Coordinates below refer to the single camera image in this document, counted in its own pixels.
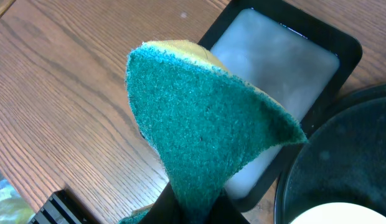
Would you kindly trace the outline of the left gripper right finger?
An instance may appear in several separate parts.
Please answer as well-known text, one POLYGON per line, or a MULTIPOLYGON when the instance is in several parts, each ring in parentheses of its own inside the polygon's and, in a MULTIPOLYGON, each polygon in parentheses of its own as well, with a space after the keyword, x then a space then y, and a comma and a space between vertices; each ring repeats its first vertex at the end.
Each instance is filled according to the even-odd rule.
POLYGON ((248 221, 222 190, 208 216, 208 224, 248 224, 248 221))

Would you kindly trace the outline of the light green plate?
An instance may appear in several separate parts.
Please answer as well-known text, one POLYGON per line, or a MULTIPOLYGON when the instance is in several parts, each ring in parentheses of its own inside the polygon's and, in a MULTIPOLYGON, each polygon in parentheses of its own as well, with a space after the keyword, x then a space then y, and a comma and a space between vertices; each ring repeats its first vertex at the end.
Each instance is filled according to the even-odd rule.
POLYGON ((386 217, 361 205, 333 202, 310 208, 290 224, 386 224, 386 217))

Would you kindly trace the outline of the green sponge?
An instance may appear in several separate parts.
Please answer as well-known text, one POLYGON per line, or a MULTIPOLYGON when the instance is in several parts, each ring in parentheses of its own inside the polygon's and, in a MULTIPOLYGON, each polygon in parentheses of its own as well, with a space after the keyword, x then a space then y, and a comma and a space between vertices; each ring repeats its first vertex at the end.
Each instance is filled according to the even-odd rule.
POLYGON ((203 223, 225 183, 262 152, 307 140, 277 101, 188 40, 132 50, 125 83, 139 131, 189 223, 203 223))

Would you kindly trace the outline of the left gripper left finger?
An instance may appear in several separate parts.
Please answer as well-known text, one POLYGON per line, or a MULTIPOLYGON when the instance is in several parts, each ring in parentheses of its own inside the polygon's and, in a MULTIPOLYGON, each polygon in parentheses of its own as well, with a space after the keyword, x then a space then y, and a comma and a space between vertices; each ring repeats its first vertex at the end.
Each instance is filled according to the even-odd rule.
POLYGON ((139 224, 180 224, 181 210, 170 184, 167 184, 139 224))

